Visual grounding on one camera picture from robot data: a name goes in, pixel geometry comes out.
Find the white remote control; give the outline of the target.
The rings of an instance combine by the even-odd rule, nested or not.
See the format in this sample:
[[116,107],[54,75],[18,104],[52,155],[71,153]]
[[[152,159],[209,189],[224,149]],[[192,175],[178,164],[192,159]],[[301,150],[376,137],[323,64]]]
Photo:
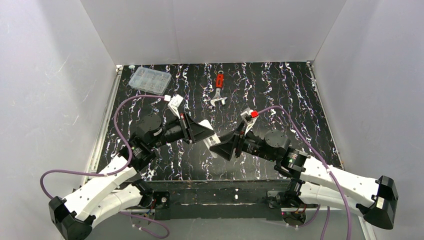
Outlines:
[[205,127],[205,128],[208,128],[209,130],[212,130],[213,135],[206,137],[202,141],[205,144],[206,148],[209,150],[211,156],[214,159],[218,158],[218,154],[211,151],[210,147],[221,143],[221,140],[219,139],[218,135],[215,133],[215,130],[213,129],[213,126],[211,125],[211,123],[207,119],[200,121],[199,124],[201,126]]

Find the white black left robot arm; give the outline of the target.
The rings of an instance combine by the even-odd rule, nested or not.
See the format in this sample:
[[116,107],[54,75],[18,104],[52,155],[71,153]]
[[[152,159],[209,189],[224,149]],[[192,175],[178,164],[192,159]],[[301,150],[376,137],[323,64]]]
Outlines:
[[129,207],[151,201],[154,191],[137,180],[119,189],[126,180],[158,158],[157,149],[183,140],[188,144],[203,141],[207,147],[220,142],[208,120],[199,123],[187,113],[166,124],[156,114],[144,116],[136,131],[110,163],[79,189],[49,205],[52,223],[65,240],[84,240],[93,228]]

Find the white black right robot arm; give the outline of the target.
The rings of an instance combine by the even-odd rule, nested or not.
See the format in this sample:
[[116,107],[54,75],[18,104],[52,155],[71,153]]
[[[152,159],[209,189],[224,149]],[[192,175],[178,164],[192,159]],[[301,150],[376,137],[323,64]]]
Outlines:
[[252,131],[232,131],[222,137],[204,140],[213,157],[227,161],[247,153],[275,164],[274,169],[295,182],[287,193],[303,204],[347,209],[369,224],[391,230],[394,227],[399,195],[395,181],[382,175],[378,179],[356,175],[327,165],[298,149],[279,130],[263,138]]

